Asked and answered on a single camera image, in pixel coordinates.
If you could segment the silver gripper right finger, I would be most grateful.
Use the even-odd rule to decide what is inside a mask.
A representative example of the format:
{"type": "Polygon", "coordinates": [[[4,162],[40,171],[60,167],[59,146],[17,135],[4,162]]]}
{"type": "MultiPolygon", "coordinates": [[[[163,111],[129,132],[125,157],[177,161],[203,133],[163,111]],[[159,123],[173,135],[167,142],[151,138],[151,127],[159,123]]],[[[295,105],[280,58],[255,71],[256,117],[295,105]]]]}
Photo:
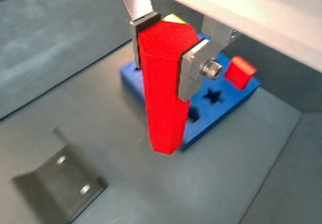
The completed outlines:
{"type": "Polygon", "coordinates": [[[202,33],[210,39],[200,39],[181,55],[177,95],[184,102],[200,90],[204,78],[215,80],[220,76],[218,54],[239,37],[234,28],[210,17],[204,17],[202,33]]]}

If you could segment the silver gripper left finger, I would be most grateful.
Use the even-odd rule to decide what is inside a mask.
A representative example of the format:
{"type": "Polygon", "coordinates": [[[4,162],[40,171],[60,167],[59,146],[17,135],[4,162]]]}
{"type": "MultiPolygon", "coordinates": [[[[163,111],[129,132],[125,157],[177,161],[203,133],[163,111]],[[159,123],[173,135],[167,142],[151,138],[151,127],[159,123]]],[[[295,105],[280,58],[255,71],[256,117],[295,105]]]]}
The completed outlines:
{"type": "Polygon", "coordinates": [[[123,0],[123,3],[131,17],[129,31],[133,41],[135,61],[137,68],[140,68],[139,32],[153,25],[161,19],[161,16],[153,10],[151,0],[123,0]]]}

